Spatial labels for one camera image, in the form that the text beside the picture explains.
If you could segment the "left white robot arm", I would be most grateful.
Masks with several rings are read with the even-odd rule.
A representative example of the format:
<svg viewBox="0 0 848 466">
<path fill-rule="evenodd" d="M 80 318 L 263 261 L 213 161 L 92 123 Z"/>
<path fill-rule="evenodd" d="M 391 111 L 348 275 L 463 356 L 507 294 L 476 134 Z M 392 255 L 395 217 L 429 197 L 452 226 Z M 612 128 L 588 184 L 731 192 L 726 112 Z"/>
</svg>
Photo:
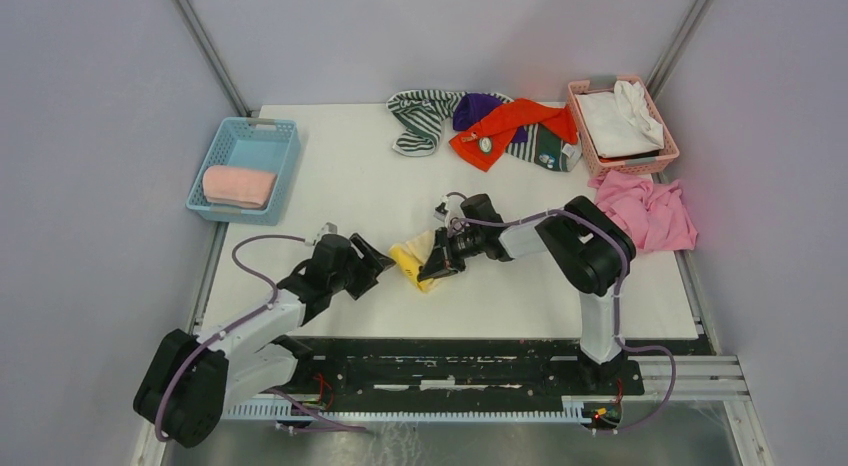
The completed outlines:
<svg viewBox="0 0 848 466">
<path fill-rule="evenodd" d="M 291 332 L 340 292 L 360 298 L 396 263 L 358 234 L 324 233 L 311 247 L 285 278 L 258 276 L 270 288 L 258 305 L 198 334 L 163 337 L 133 400 L 157 440 L 195 447 L 230 408 L 274 387 L 300 393 L 312 385 L 314 353 Z"/>
</svg>

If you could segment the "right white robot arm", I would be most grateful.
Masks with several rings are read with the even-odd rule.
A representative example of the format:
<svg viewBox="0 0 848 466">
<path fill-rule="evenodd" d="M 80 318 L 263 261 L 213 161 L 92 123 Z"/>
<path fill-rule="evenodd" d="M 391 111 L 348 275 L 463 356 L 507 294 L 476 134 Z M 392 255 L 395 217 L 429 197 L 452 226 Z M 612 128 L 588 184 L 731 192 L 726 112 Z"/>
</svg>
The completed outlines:
<svg viewBox="0 0 848 466">
<path fill-rule="evenodd" d="M 485 193 L 463 199 L 459 208 L 460 216 L 435 230 L 433 246 L 411 278 L 422 286 L 459 274 L 467 259 L 480 254 L 499 262 L 549 254 L 579 292 L 578 382 L 591 394 L 606 392 L 618 379 L 613 362 L 624 357 L 619 295 L 636 256 L 630 237 L 585 196 L 512 222 L 503 220 Z"/>
</svg>

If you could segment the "yellow towel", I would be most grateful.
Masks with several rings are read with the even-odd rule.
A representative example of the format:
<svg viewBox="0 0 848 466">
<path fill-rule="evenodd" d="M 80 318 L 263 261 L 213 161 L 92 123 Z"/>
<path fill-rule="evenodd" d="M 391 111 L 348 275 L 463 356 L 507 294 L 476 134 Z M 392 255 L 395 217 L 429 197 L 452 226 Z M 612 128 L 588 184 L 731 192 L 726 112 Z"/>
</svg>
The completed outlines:
<svg viewBox="0 0 848 466">
<path fill-rule="evenodd" d="M 440 282 L 439 279 L 419 280 L 420 269 L 429 259 L 435 244 L 435 231 L 424 231 L 405 242 L 396 243 L 388 250 L 388 256 L 400 271 L 420 292 L 429 293 Z"/>
</svg>

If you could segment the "light pink towel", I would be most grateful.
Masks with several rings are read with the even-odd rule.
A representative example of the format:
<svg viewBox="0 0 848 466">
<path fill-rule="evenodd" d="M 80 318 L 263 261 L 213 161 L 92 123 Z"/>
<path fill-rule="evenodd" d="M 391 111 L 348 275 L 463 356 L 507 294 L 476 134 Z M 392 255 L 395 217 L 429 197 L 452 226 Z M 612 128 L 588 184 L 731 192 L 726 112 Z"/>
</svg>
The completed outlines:
<svg viewBox="0 0 848 466">
<path fill-rule="evenodd" d="M 276 179 L 276 174 L 267 171 L 215 165 L 203 173 L 201 186 L 210 203 L 262 209 L 270 200 Z"/>
</svg>

